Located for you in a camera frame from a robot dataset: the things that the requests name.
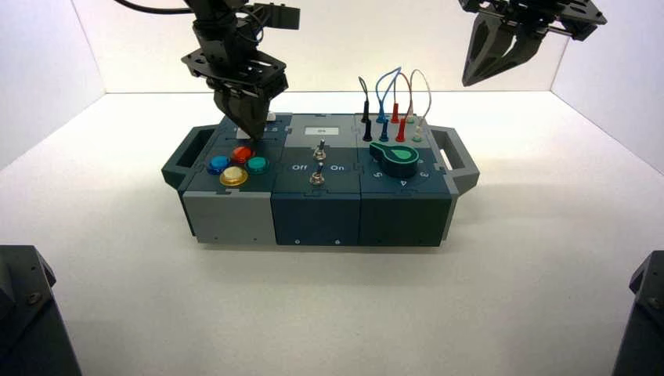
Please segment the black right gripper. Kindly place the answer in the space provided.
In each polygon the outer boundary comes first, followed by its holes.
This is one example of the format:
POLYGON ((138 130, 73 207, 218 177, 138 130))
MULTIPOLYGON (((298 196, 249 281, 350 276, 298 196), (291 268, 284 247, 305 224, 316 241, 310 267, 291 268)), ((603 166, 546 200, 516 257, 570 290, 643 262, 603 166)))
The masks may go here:
POLYGON ((584 41, 608 22, 592 1, 460 0, 459 3, 463 11, 478 14, 462 76, 466 87, 532 59, 540 48, 542 35, 548 32, 584 41), (518 26, 536 33, 531 35, 518 26))

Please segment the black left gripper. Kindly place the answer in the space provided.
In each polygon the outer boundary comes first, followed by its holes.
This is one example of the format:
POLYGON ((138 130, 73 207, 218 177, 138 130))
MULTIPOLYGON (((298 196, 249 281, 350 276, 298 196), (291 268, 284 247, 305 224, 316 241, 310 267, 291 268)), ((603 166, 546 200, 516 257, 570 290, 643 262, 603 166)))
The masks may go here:
POLYGON ((251 25, 195 23, 200 48, 182 62, 194 77, 203 77, 216 90, 214 101, 222 113, 252 139, 261 139, 272 98, 288 88, 286 64, 257 49, 251 25))

